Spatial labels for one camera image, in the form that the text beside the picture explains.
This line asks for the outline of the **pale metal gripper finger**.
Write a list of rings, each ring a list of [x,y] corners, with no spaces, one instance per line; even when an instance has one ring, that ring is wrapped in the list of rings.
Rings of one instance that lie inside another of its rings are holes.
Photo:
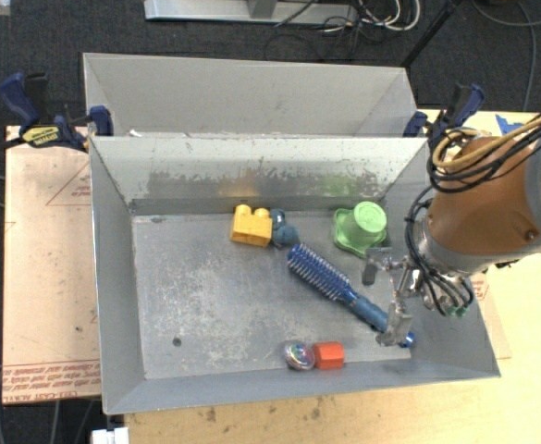
[[[362,283],[365,286],[375,284],[377,274],[388,272],[392,264],[391,247],[374,247],[365,251]]]
[[[378,313],[375,324],[377,342],[384,347],[394,345],[400,347],[412,346],[412,320],[413,316],[408,313],[405,304],[392,300],[386,311]]]

